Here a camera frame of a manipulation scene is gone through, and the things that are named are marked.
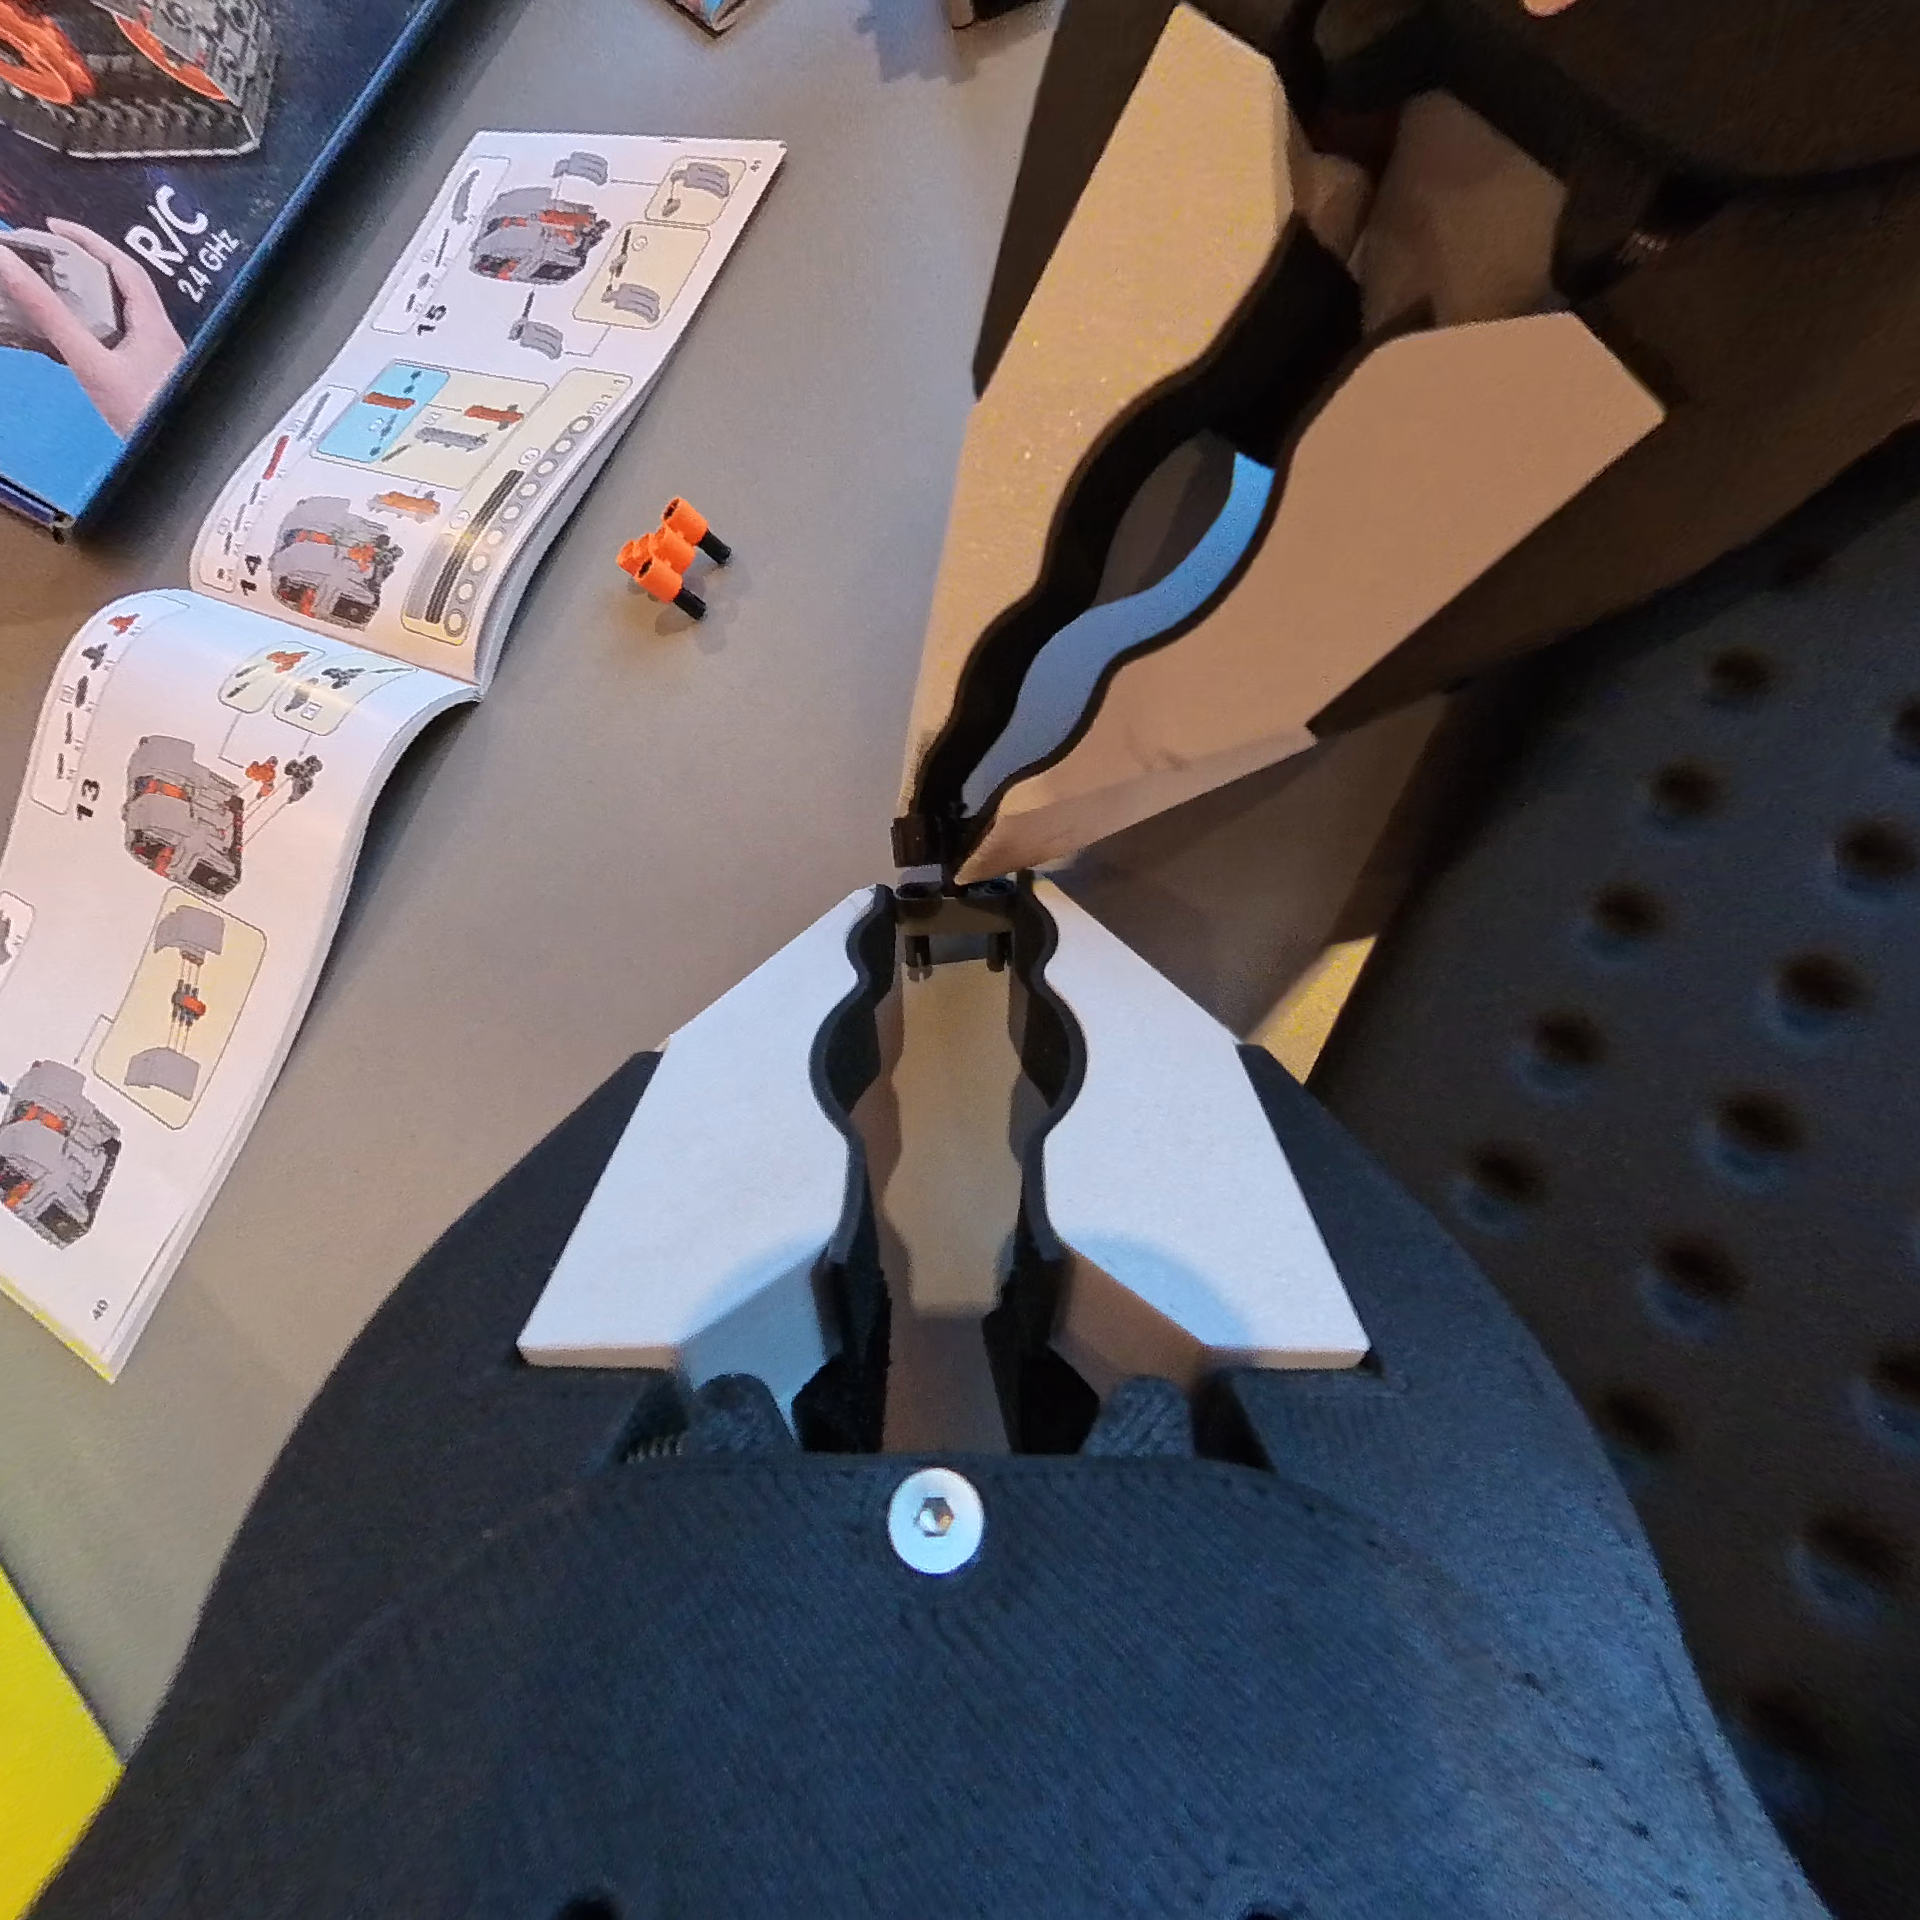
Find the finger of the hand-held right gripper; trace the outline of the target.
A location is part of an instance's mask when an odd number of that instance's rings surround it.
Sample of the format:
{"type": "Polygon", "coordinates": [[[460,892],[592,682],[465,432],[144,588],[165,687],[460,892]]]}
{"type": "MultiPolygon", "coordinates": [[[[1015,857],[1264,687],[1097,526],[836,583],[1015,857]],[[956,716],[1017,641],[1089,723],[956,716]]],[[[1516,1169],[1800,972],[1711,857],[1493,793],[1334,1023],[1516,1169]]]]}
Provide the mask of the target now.
{"type": "Polygon", "coordinates": [[[1567,312],[1411,332],[1308,423],[1247,567],[1121,660],[1013,782],[963,883],[1075,854],[1309,747],[1309,720],[1664,418],[1567,312]]]}
{"type": "Polygon", "coordinates": [[[1196,6],[1063,12],[981,324],[900,814],[966,814],[1142,481],[1204,427],[1281,430],[1357,343],[1357,286],[1302,211],[1275,32],[1196,6]]]}

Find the orange connector with black pins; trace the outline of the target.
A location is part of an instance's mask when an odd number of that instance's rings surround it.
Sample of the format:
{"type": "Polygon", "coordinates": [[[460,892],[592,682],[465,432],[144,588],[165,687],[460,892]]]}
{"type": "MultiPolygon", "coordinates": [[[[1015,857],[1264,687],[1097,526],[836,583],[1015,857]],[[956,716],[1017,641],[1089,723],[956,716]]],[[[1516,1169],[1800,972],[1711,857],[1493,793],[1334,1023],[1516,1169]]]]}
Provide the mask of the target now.
{"type": "Polygon", "coordinates": [[[687,585],[695,561],[726,567],[734,546],[684,496],[671,496],[648,535],[623,542],[615,564],[659,604],[692,620],[707,618],[707,602],[687,585]]]}

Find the open instruction booklet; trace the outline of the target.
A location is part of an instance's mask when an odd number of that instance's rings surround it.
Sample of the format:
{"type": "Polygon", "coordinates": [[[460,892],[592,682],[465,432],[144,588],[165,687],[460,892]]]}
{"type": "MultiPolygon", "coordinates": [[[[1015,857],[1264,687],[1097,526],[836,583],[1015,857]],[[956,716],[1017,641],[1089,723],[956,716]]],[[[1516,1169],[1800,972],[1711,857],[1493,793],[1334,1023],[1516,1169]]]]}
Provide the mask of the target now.
{"type": "Polygon", "coordinates": [[[187,585],[64,650],[4,854],[1,1282],[104,1378],[278,1074],[380,790],[488,687],[781,159],[477,136],[187,585]]]}

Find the grey beam with black pins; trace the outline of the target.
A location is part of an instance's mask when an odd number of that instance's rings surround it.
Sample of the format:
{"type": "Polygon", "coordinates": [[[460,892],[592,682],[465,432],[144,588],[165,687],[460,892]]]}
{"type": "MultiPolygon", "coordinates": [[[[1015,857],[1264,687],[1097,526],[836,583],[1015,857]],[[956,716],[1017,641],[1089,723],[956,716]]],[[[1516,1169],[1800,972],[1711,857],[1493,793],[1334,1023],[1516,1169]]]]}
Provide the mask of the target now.
{"type": "Polygon", "coordinates": [[[923,980],[939,966],[939,940],[983,940],[989,972],[1005,972],[1015,956],[1020,878],[944,887],[936,881],[902,881],[896,887],[896,926],[907,978],[923,980]]]}

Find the grey desk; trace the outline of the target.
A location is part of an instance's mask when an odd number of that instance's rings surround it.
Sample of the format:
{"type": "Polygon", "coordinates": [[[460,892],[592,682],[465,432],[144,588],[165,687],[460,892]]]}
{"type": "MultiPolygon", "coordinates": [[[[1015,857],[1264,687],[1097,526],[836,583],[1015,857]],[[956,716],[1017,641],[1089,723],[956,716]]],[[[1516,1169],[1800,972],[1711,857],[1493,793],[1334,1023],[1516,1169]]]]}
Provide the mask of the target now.
{"type": "Polygon", "coordinates": [[[454,6],[85,539],[4,518],[4,814],[69,636],[183,577],[225,475],[481,128],[780,138],[686,343],[534,574],[485,702],[374,807],[268,1108],[127,1370],[4,1304],[4,1566],[142,1738],[304,1404],[558,1120],[864,881],[889,820],[968,361],[1055,6],[454,6]],[[692,620],[620,567],[671,496],[692,620]]]}

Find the black dimpled edge pad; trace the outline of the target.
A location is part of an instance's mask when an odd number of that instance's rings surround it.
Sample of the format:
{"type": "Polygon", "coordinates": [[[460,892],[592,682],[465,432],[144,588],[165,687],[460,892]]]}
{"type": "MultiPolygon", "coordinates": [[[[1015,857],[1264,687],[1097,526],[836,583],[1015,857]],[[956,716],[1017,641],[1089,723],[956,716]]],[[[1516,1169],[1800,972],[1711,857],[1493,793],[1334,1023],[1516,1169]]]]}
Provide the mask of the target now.
{"type": "Polygon", "coordinates": [[[1611,1452],[1839,1916],[1916,1916],[1916,430],[1510,689],[1316,1072],[1611,1452]]]}

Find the yellow plastic bin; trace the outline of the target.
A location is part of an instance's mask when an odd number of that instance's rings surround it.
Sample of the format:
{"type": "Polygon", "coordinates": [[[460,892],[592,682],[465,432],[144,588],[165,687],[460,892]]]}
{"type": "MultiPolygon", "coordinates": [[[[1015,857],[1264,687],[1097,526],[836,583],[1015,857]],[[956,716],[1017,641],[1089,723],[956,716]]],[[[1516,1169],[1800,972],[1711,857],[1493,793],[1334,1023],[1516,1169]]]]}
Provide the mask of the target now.
{"type": "Polygon", "coordinates": [[[1,1576],[1,1916],[24,1916],[120,1777],[85,1696],[1,1576]]]}

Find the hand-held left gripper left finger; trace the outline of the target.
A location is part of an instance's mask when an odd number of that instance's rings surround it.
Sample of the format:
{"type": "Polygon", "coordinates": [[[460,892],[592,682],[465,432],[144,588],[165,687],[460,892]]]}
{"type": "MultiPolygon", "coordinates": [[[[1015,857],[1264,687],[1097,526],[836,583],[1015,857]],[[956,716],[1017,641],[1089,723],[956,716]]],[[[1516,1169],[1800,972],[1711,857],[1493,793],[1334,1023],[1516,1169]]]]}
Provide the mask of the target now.
{"type": "Polygon", "coordinates": [[[805,1448],[877,1449],[889,1295],[852,1106],[894,984],[896,899],[868,887],[671,1034],[518,1356],[755,1376],[805,1448]]]}

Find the blue robot kit box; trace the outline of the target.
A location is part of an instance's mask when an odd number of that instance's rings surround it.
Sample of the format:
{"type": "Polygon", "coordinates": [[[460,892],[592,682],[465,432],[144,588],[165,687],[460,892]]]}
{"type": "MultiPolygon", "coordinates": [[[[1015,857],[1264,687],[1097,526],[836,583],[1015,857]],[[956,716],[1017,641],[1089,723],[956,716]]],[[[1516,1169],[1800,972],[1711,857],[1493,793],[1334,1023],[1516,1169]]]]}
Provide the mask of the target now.
{"type": "Polygon", "coordinates": [[[123,468],[431,3],[1,6],[1,495],[123,468]]]}

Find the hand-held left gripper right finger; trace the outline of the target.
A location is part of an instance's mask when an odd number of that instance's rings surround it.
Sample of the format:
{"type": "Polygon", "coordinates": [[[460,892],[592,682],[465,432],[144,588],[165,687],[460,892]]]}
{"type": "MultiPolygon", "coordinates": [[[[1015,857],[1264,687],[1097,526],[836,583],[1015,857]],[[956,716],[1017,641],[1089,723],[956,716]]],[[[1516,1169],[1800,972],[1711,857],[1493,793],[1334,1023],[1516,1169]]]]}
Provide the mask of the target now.
{"type": "Polygon", "coordinates": [[[1017,896],[1017,1449],[1131,1376],[1350,1370],[1368,1339],[1232,1034],[1052,881],[1017,896]]]}

